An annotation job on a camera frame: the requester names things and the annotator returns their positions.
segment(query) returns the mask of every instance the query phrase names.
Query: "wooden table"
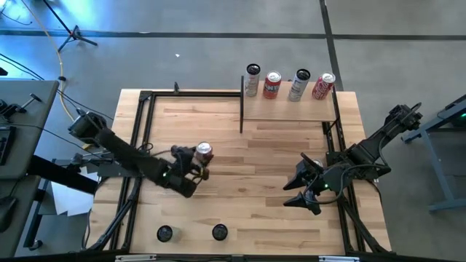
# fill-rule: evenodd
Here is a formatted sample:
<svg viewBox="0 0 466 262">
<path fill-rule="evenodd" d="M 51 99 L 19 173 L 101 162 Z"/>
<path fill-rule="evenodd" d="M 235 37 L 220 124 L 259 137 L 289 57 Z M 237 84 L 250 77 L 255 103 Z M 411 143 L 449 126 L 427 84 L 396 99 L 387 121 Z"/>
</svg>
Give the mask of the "wooden table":
<svg viewBox="0 0 466 262">
<path fill-rule="evenodd" d="M 122 90 L 116 109 L 112 130 L 127 142 L 130 141 L 140 91 Z M 337 92 L 337 98 L 346 144 L 351 146 L 365 137 L 356 94 Z M 299 153 L 304 152 L 325 163 L 328 149 L 320 121 L 247 120 L 248 98 L 245 98 L 246 120 L 243 134 L 240 134 L 238 98 L 157 98 L 155 105 L 149 140 L 154 144 L 152 152 L 166 150 L 175 144 L 195 146 L 206 140 L 213 146 L 215 157 L 210 165 L 210 179 L 199 185 L 192 198 L 185 199 L 148 180 L 143 182 L 132 253 L 344 253 L 336 204 L 322 205 L 322 213 L 317 216 L 303 208 L 283 207 L 283 202 L 299 191 L 282 190 L 301 160 Z M 323 118 L 328 118 L 329 114 L 334 117 L 333 113 L 325 111 Z M 88 245 L 98 239 L 115 216 L 121 183 L 122 179 L 109 179 L 97 192 Z M 355 181 L 355 192 L 362 221 L 389 250 L 377 192 L 360 180 Z M 333 197 L 333 192 L 326 191 L 320 199 Z M 120 244 L 126 223 L 127 217 L 120 231 Z M 223 242 L 215 241 L 211 236 L 212 227 L 217 223 L 223 223 L 229 229 L 228 238 Z M 161 243 L 157 240 L 157 229 L 165 224 L 181 229 L 179 242 Z M 352 244 L 356 246 L 350 222 L 349 231 Z"/>
</svg>

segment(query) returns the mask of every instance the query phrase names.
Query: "gray floor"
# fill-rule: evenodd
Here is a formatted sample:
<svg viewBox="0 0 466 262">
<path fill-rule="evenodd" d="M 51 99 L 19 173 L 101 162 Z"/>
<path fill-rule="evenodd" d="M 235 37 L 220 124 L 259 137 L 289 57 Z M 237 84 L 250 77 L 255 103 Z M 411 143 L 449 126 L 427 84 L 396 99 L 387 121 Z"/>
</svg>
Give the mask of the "gray floor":
<svg viewBox="0 0 466 262">
<path fill-rule="evenodd" d="M 208 33 L 323 33 L 317 0 L 54 0 L 69 24 L 93 31 Z M 328 0 L 334 33 L 465 34 L 466 2 L 461 0 Z M 62 29 L 40 1 L 32 6 L 49 29 Z M 28 22 L 20 6 L 5 11 Z M 0 29 L 38 29 L 0 19 Z M 63 38 L 55 37 L 56 43 Z M 235 88 L 244 67 L 259 63 L 284 79 L 297 68 L 315 76 L 331 68 L 325 40 L 319 39 L 135 39 L 94 38 L 98 47 L 72 42 L 62 52 L 67 94 L 112 115 L 121 88 Z M 345 90 L 358 95 L 366 134 L 378 129 L 395 105 L 422 102 L 425 119 L 465 93 L 464 41 L 335 41 Z M 58 60 L 45 37 L 0 36 L 0 52 L 56 79 Z M 25 77 L 3 63 L 14 76 Z M 46 128 L 72 139 L 58 100 Z M 78 150 L 44 134 L 36 153 L 51 159 Z M 380 179 L 392 248 L 403 255 L 466 261 L 466 209 L 428 213 L 442 200 L 440 186 L 420 141 L 395 139 L 384 150 L 393 171 Z M 39 229 L 43 248 L 17 255 L 78 250 L 85 218 L 45 218 Z"/>
</svg>

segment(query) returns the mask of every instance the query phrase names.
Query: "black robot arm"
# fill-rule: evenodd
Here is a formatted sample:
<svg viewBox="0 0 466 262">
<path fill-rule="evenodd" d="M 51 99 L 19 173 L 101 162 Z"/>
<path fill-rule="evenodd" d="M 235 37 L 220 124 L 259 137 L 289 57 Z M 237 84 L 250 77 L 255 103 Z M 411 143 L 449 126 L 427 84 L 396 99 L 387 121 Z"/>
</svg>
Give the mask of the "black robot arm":
<svg viewBox="0 0 466 262">
<path fill-rule="evenodd" d="M 421 103 L 413 108 L 406 105 L 394 107 L 385 119 L 384 126 L 369 138 L 352 145 L 343 152 L 338 152 L 332 159 L 332 165 L 322 168 L 305 154 L 303 160 L 296 165 L 295 176 L 283 187 L 284 190 L 306 186 L 303 193 L 284 203 L 290 207 L 305 207 L 315 215 L 320 214 L 320 205 L 335 202 L 353 179 L 376 179 L 390 172 L 390 167 L 382 158 L 384 164 L 375 164 L 380 158 L 382 149 L 397 135 L 406 130 L 419 127 L 422 118 L 416 110 Z M 337 197 L 328 202 L 317 201 L 322 191 L 330 189 L 337 192 Z"/>
<path fill-rule="evenodd" d="M 165 159 L 150 156 L 146 151 L 133 148 L 117 137 L 106 126 L 102 116 L 93 112 L 86 114 L 79 111 L 80 116 L 68 128 L 70 134 L 84 143 L 104 147 L 114 155 L 114 160 L 135 177 L 148 178 L 158 186 L 170 188 L 185 197 L 191 197 L 201 180 L 208 179 L 210 160 L 193 161 L 195 148 L 172 146 L 170 149 L 176 161 L 171 163 Z"/>
</svg>

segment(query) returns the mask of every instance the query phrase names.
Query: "black clamp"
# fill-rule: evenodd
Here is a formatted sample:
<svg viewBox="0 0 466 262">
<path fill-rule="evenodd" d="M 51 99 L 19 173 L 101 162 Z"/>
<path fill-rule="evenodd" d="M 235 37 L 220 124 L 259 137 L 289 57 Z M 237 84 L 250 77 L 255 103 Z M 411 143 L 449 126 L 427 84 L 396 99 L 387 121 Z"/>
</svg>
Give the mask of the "black clamp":
<svg viewBox="0 0 466 262">
<path fill-rule="evenodd" d="M 14 115 L 15 113 L 24 114 L 25 112 L 27 112 L 25 109 L 26 106 L 29 106 L 29 104 L 33 101 L 42 102 L 42 100 L 39 97 L 37 97 L 37 95 L 32 93 L 29 95 L 31 96 L 31 98 L 28 101 L 26 101 L 26 103 L 24 103 L 22 106 L 18 104 L 8 105 L 7 103 L 5 103 L 5 101 L 0 100 L 0 116 L 2 116 L 7 122 L 11 122 L 9 118 L 12 115 Z"/>
</svg>

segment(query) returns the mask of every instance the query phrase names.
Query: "wooden shelf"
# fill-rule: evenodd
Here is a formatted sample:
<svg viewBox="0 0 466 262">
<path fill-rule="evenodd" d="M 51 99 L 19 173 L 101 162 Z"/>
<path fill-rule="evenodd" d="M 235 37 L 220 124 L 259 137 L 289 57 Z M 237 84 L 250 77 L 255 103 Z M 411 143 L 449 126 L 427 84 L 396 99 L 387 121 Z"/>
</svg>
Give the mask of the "wooden shelf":
<svg viewBox="0 0 466 262">
<path fill-rule="evenodd" d="M 292 82 L 282 82 L 275 99 L 267 99 L 262 95 L 264 81 L 259 82 L 255 97 L 245 95 L 244 120 L 288 120 L 288 121 L 325 121 L 335 120 L 332 94 L 324 100 L 312 97 L 314 82 L 307 84 L 307 88 L 299 102 L 288 100 Z"/>
</svg>

